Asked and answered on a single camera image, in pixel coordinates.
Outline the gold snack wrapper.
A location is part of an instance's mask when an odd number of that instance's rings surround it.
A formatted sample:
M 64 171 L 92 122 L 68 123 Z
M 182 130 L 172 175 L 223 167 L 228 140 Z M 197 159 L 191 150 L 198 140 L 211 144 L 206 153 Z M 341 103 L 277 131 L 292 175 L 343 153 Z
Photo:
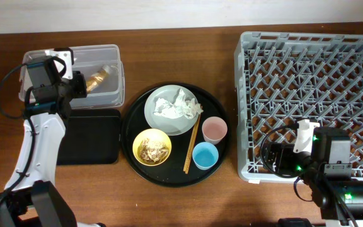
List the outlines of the gold snack wrapper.
M 96 73 L 92 74 L 91 77 L 86 80 L 86 92 L 91 93 L 93 90 L 99 87 L 99 85 L 101 85 L 102 82 L 104 82 L 104 80 L 109 77 L 111 72 L 111 67 L 104 65 Z

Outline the pink cup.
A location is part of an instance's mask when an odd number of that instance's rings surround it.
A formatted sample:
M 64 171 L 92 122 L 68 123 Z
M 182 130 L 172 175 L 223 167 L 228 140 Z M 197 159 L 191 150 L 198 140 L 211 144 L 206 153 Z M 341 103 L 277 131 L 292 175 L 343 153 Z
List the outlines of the pink cup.
M 218 144 L 228 132 L 227 123 L 220 117 L 209 117 L 204 120 L 202 134 L 205 142 Z

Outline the blue cup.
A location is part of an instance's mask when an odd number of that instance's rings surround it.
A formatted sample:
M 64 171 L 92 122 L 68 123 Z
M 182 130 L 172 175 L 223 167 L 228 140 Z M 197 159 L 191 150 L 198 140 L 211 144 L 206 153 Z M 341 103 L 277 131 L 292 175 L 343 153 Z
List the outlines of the blue cup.
M 194 147 L 192 158 L 198 169 L 208 170 L 217 163 L 219 152 L 213 144 L 202 142 Z

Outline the white tissue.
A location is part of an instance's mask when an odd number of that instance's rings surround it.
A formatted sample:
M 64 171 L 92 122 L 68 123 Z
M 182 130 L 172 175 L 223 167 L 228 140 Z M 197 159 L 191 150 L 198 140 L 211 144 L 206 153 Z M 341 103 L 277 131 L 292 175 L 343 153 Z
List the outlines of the white tissue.
M 185 117 L 186 119 L 193 119 L 196 115 L 200 115 L 203 109 L 195 98 L 186 100 L 186 93 L 182 88 L 178 90 L 176 100 L 171 103 L 164 98 L 158 98 L 153 114 L 167 119 L 178 119 Z

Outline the light grey plate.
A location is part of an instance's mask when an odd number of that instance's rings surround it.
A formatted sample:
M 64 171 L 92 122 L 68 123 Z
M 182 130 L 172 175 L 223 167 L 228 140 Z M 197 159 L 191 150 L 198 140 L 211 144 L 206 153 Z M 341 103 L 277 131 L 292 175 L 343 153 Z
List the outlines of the light grey plate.
M 195 118 L 189 120 L 185 117 L 180 117 L 178 119 L 167 119 L 165 117 L 156 116 L 153 114 L 156 100 L 158 98 L 164 98 L 171 103 L 176 100 L 176 96 L 178 94 L 178 90 L 182 88 L 186 93 L 186 100 L 191 100 L 192 98 L 196 99 L 196 96 L 187 88 L 180 85 L 165 85 L 155 89 L 147 98 L 144 106 L 144 116 L 151 128 L 159 129 L 165 132 L 168 136 L 177 136 L 189 131 L 196 123 L 199 115 L 196 115 Z

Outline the yellow bowl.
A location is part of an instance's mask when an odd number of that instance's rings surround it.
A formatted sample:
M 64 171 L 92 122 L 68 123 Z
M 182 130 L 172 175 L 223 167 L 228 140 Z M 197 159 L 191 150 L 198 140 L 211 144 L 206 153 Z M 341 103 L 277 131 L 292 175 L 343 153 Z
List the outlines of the yellow bowl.
M 139 151 L 141 149 L 140 144 L 141 144 L 142 140 L 146 139 L 146 138 L 149 138 L 154 141 L 164 142 L 169 149 L 169 153 L 168 153 L 167 157 L 165 157 L 159 163 L 153 163 L 153 164 L 146 163 L 145 161 L 143 161 L 139 156 Z M 134 157 L 137 159 L 137 161 L 139 163 L 146 165 L 146 166 L 158 166 L 158 165 L 162 164 L 163 162 L 165 162 L 170 156 L 171 149 L 172 149 L 172 145 L 171 145 L 170 138 L 168 137 L 168 135 L 166 133 L 164 133 L 163 131 L 161 131 L 159 129 L 146 129 L 146 130 L 142 131 L 134 139 L 134 142 L 132 145 L 132 152 L 134 154 Z

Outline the food scraps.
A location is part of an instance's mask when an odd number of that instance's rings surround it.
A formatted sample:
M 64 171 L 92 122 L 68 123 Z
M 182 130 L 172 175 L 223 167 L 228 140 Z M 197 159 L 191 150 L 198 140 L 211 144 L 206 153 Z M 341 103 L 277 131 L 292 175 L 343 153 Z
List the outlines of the food scraps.
M 149 138 L 143 139 L 140 144 L 139 156 L 146 163 L 159 163 L 169 153 L 169 149 L 162 141 L 154 141 Z

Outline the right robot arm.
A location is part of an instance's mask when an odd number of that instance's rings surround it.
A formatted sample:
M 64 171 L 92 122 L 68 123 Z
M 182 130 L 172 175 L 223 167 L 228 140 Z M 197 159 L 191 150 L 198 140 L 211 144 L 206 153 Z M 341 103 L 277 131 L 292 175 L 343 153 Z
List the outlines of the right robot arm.
M 325 226 L 363 226 L 363 181 L 352 178 L 350 137 L 342 129 L 301 119 L 287 125 L 293 144 L 260 144 L 263 167 L 280 178 L 303 181 Z

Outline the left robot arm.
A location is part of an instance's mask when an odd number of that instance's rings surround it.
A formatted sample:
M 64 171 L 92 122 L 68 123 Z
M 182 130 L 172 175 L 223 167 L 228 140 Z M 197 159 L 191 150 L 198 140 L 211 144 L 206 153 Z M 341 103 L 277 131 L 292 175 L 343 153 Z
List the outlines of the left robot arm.
M 25 92 L 24 138 L 11 178 L 0 193 L 0 226 L 81 226 L 55 187 L 55 169 L 70 102 L 87 95 L 72 49 L 46 50 L 24 67 L 31 86 Z

